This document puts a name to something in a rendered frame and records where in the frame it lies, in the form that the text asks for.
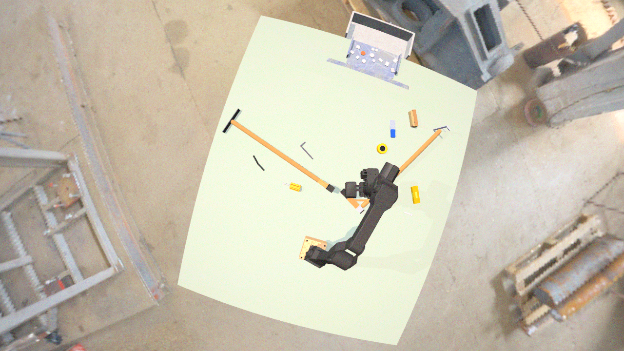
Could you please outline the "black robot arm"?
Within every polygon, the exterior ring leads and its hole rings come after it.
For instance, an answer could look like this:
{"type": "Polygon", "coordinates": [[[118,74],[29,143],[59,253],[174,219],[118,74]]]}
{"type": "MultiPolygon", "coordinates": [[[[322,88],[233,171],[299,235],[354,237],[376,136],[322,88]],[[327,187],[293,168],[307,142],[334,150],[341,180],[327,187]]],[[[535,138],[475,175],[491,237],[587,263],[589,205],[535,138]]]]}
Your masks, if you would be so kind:
{"type": "Polygon", "coordinates": [[[363,169],[360,173],[364,181],[363,186],[367,186],[367,183],[373,184],[368,188],[370,206],[355,233],[348,240],[337,242],[329,249],[329,252],[316,245],[310,246],[305,253],[305,260],[318,268],[326,264],[336,265],[344,271],[352,268],[357,263],[357,257],[365,250],[365,245],[384,211],[390,209],[398,200],[398,186],[393,182],[399,172],[397,166],[388,162],[384,164],[380,173],[377,168],[363,169]],[[356,255],[353,257],[352,254],[346,252],[346,249],[356,255]]]}

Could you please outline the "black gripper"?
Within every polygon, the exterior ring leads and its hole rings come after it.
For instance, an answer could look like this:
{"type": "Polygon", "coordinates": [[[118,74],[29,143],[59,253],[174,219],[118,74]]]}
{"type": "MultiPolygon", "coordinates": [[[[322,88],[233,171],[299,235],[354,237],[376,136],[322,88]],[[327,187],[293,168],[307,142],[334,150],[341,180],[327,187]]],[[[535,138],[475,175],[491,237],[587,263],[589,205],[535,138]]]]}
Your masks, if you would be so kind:
{"type": "Polygon", "coordinates": [[[357,192],[359,192],[360,197],[370,198],[368,194],[368,188],[373,183],[367,183],[367,186],[363,186],[363,182],[359,183],[357,186],[356,182],[346,182],[345,183],[345,197],[346,198],[356,198],[357,192]]]}

